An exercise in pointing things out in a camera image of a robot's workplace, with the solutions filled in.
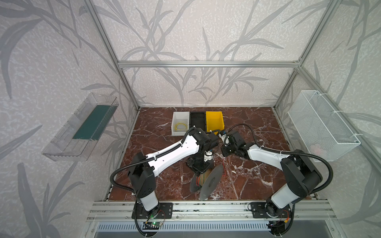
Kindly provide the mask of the grey perforated spool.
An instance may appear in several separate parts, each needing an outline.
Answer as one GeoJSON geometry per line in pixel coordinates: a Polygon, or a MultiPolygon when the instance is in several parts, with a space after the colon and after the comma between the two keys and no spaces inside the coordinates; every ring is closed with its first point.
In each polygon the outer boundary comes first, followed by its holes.
{"type": "Polygon", "coordinates": [[[190,192],[196,193],[199,191],[199,199],[201,201],[207,200],[216,189],[223,174],[223,165],[218,165],[200,176],[194,175],[190,182],[190,192]]]}

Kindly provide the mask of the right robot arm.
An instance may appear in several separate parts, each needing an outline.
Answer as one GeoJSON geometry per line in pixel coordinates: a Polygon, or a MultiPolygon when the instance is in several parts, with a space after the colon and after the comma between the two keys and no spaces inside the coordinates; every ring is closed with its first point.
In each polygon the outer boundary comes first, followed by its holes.
{"type": "Polygon", "coordinates": [[[247,124],[236,124],[219,133],[224,157],[238,157],[262,162],[281,170],[286,184],[267,199],[264,211],[273,218],[280,216],[289,204],[296,204],[312,193],[328,187],[333,180],[333,169],[328,161],[302,150],[282,151],[259,144],[253,129],[247,124]]]}

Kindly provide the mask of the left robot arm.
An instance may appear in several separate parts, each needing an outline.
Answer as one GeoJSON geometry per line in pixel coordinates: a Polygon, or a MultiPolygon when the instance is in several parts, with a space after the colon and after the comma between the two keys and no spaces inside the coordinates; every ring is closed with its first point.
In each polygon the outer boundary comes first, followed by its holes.
{"type": "Polygon", "coordinates": [[[200,176],[212,169],[213,148],[219,144],[221,130],[204,132],[191,127],[182,139],[160,151],[144,155],[138,153],[132,162],[110,175],[113,186],[131,192],[136,202],[143,205],[147,212],[158,211],[159,201],[155,194],[156,177],[168,167],[186,158],[186,165],[195,175],[196,188],[200,176]]]}

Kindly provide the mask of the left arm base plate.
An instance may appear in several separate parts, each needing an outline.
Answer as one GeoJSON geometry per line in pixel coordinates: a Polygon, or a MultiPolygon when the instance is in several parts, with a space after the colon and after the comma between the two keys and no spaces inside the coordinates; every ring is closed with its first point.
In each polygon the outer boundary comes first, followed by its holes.
{"type": "Polygon", "coordinates": [[[133,219],[171,219],[173,212],[173,203],[161,202],[153,209],[146,210],[142,203],[137,203],[134,206],[133,219]]]}

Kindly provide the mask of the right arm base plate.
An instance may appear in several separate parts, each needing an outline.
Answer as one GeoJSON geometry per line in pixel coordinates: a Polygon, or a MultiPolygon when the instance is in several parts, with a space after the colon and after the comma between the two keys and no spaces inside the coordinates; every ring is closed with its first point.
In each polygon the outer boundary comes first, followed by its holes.
{"type": "Polygon", "coordinates": [[[278,208],[271,201],[251,202],[248,204],[248,210],[251,211],[254,218],[287,218],[288,212],[291,211],[290,205],[278,208]]]}

